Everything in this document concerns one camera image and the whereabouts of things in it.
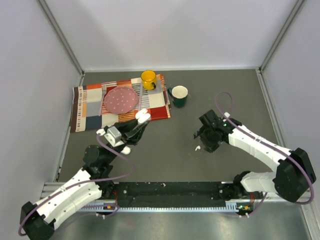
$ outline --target white wall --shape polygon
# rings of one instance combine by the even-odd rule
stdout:
[[[0,239],[52,181],[80,76],[35,0],[0,1]]]
[[[86,71],[262,64],[297,0],[46,0]]]
[[[305,149],[320,207],[320,1],[307,0],[265,71],[289,147]]]

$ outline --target green mug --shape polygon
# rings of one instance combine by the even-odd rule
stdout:
[[[188,89],[184,86],[175,86],[168,88],[168,94],[173,98],[173,105],[182,108],[186,105],[188,97]]]

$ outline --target placemat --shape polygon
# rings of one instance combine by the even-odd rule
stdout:
[[[156,88],[154,90],[143,88],[141,98],[141,109],[148,110],[152,121],[170,118],[169,109],[171,108],[164,76],[157,74],[156,80]],[[139,102],[132,111],[125,114],[113,114],[103,104],[102,114],[99,116],[102,86],[105,85],[107,87],[106,94],[117,86],[132,88],[139,98],[141,81],[141,78],[138,77],[75,87],[73,89],[70,132],[96,130],[105,126],[111,126],[117,122],[134,119],[138,112]]]

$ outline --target polka dot plate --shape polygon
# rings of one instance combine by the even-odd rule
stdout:
[[[130,87],[117,86],[104,97],[106,109],[113,114],[126,114],[135,108],[138,95]]]

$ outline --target mug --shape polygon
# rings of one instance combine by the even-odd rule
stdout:
[[[188,89],[184,86],[175,86],[174,88],[168,88],[169,95],[173,98],[173,105],[177,108],[182,108],[186,105]]]
[[[146,70],[141,74],[142,85],[147,90],[156,88],[157,77],[156,73],[152,70]]]

